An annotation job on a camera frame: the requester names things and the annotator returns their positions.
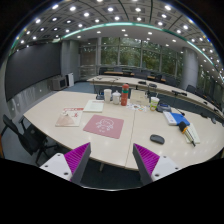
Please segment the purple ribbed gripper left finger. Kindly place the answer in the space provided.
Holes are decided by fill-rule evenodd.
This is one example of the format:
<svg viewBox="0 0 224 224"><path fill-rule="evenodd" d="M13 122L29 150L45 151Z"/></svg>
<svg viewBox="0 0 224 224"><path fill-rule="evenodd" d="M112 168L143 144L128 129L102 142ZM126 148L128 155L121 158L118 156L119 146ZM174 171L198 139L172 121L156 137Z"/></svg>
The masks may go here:
<svg viewBox="0 0 224 224"><path fill-rule="evenodd" d="M79 185L90 153L91 143L88 142L66 154L56 153L41 166L41 169Z"/></svg>

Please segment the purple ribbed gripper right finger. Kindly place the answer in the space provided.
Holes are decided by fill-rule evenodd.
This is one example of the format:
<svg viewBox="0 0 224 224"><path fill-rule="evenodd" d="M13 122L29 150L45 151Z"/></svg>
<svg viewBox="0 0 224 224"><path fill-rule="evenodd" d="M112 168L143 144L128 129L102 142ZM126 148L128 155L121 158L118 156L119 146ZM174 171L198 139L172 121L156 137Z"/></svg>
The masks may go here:
<svg viewBox="0 0 224 224"><path fill-rule="evenodd" d="M136 143L133 144L133 156L143 185L148 185L180 170L180 167L169 157L159 156Z"/></svg>

